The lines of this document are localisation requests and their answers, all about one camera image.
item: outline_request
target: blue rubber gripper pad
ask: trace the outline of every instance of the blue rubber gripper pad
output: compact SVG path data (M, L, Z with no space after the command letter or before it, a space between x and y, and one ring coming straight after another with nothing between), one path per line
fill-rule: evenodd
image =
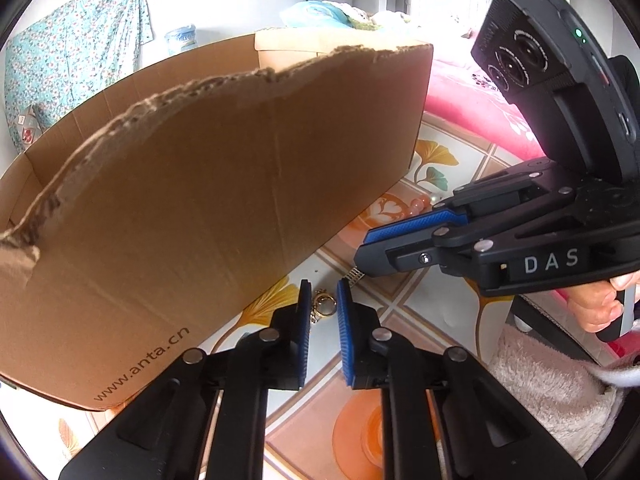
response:
M367 232L363 244L370 244L382 240L389 240L405 234L413 233L438 224L450 222L455 225L466 225L465 214L456 214L449 209L432 211L419 216L406 218L393 224L375 227Z
M311 283L303 280L300 283L300 293L298 295L298 308L301 309L302 323L300 324L301 333L298 334L300 348L298 349L298 383L300 388L305 385L306 381L306 365L309 355L309 331L311 329L311 311L312 311L312 295Z
M349 285L340 280L336 289L335 301L338 310L338 328L340 330L340 355L342 357L342 373L348 387L353 386L355 359L351 323L349 323Z

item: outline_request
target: camera lens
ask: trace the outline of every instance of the camera lens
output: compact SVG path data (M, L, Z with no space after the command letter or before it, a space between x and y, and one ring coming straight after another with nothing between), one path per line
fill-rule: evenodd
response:
M503 92L509 91L509 82L507 78L495 66L489 65L489 77L494 81L495 85Z
M504 69L504 71L520 86L526 85L528 83L528 77L522 63L518 61L518 59L507 50L500 49L495 53L495 57L497 57L498 62Z
M519 34L516 36L516 44L524 61L540 70L546 70L546 56L537 41L524 34Z

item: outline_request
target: pink fabric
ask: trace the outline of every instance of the pink fabric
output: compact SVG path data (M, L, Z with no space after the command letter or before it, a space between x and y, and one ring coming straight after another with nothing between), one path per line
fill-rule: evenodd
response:
M455 66L436 56L424 111L466 128L522 160L544 156L520 111L507 104L484 71L468 60L464 66Z

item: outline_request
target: floral curtain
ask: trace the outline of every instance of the floral curtain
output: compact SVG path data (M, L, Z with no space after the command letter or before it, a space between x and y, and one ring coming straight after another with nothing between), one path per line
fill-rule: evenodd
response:
M15 120L33 105L43 128L133 73L140 46L153 40L146 0L71 0L7 44L4 98Z

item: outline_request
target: camera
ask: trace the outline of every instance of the camera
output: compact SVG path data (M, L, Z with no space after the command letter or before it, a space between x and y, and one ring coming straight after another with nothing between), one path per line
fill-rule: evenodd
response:
M566 0L492 0L471 54L546 156L610 184L640 176L631 104Z

